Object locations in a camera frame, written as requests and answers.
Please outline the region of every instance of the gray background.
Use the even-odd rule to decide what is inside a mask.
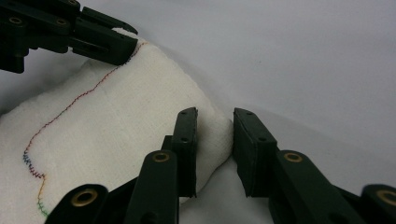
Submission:
[[[360,194],[396,186],[396,3],[390,0],[80,0],[130,23],[175,60],[227,116],[256,113],[282,149]],[[0,110],[48,90],[86,59],[31,50],[0,71]],[[272,223],[244,196],[229,159],[181,207],[180,223]]]

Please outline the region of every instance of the folded cloth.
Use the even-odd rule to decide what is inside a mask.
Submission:
[[[61,86],[0,118],[0,223],[43,223],[75,187],[113,190],[137,177],[145,156],[173,133],[177,113],[192,106],[199,190],[230,155],[231,121],[143,39],[123,66],[88,60]]]

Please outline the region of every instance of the white cloth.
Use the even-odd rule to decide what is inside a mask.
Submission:
[[[198,108],[198,190],[228,158],[231,121],[158,48],[139,39],[134,54],[114,72],[88,60],[0,118],[0,223],[43,223],[77,186],[113,190],[135,178],[188,107]]]

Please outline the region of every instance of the multicolored thread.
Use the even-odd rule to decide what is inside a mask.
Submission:
[[[131,55],[131,57],[128,59],[128,61],[125,63],[127,64],[129,61],[131,61],[131,59],[136,55],[136,53],[140,50],[140,48],[142,48],[144,45],[147,45],[148,42],[143,42],[142,44],[139,45],[139,47],[137,47],[136,51],[134,52],[134,54]],[[30,139],[29,144],[27,145],[26,149],[23,151],[23,162],[27,165],[27,167],[29,168],[29,172],[30,174],[35,177],[35,178],[39,178],[42,179],[42,183],[41,183],[41,187],[40,187],[40,191],[37,194],[37,206],[38,206],[38,210],[41,212],[41,214],[44,217],[47,217],[50,212],[45,208],[42,200],[42,193],[43,193],[43,189],[44,186],[46,184],[46,174],[44,173],[40,173],[38,172],[35,167],[33,166],[33,162],[32,160],[29,158],[29,151],[32,148],[32,144],[35,140],[35,138],[41,134],[41,132],[46,129],[48,126],[50,126],[55,120],[57,120],[64,112],[66,112],[70,107],[72,107],[79,99],[81,99],[83,96],[86,96],[88,94],[90,94],[91,92],[95,91],[96,88],[102,84],[111,74],[113,74],[116,70],[118,70],[119,68],[123,67],[125,64],[117,66],[116,68],[114,68],[113,70],[111,70],[109,73],[107,73],[91,90],[85,91],[83,92],[81,95],[79,95],[78,97],[76,97],[73,102],[68,105],[61,113],[58,114],[58,116],[56,116],[54,119],[52,119],[50,122],[46,123],[44,126],[42,126],[37,133],[35,133],[33,135],[33,137]]]

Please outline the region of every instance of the rainbow thread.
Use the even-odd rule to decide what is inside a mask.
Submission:
[[[140,50],[140,48],[144,45],[148,44],[148,42],[143,42],[142,44],[139,45],[139,47],[137,48],[137,50],[134,52],[134,54],[131,55],[131,57],[128,59],[128,61],[125,63],[127,64],[129,61],[131,61],[131,59],[137,54],[137,52]],[[61,113],[58,114],[58,116],[56,116],[54,119],[52,119],[50,122],[46,123],[44,126],[42,126],[37,133],[35,133],[33,135],[33,137],[30,139],[29,144],[27,145],[26,149],[23,151],[23,162],[27,165],[27,167],[29,168],[29,172],[30,174],[35,177],[35,178],[39,178],[42,179],[42,183],[41,183],[41,187],[40,187],[40,191],[37,193],[37,207],[38,210],[41,212],[41,214],[44,217],[48,217],[48,215],[50,214],[50,212],[46,209],[46,207],[43,204],[43,198],[42,198],[42,194],[43,194],[43,189],[45,187],[46,184],[46,180],[47,180],[47,176],[44,173],[40,173],[38,172],[35,167],[33,166],[33,162],[29,157],[29,151],[32,148],[32,144],[35,140],[35,138],[42,133],[42,131],[44,129],[46,129],[48,126],[50,126],[55,120],[59,119],[59,117],[64,114],[68,109],[70,109],[70,107],[72,107],[78,100],[80,100],[82,97],[90,94],[91,92],[95,91],[96,88],[102,84],[111,74],[113,74],[116,70],[118,70],[119,68],[123,67],[125,64],[117,66],[116,68],[114,68],[113,70],[111,70],[109,73],[107,73],[92,89],[83,92],[81,95],[79,95],[78,97],[76,97],[73,102],[71,104],[69,104]]]

